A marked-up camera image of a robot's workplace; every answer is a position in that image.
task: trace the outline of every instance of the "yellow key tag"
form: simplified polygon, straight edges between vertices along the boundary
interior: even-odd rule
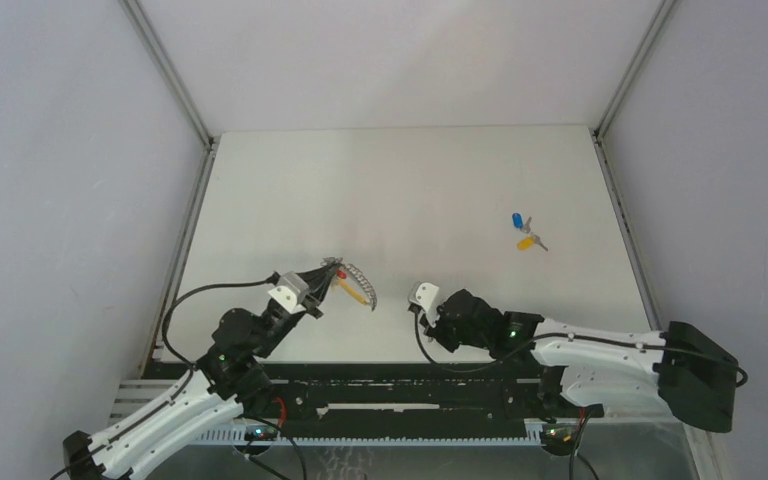
[[[525,237],[522,239],[521,242],[517,243],[517,248],[520,250],[525,250],[526,248],[534,245],[534,238],[533,237]]]

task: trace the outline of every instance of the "white wall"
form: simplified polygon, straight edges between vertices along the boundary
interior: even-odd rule
[[[214,134],[595,127],[660,0],[145,0]]]
[[[0,1],[0,479],[104,424],[200,157],[117,2]]]
[[[726,442],[768,478],[768,2],[682,2],[607,147],[665,320],[752,376]]]

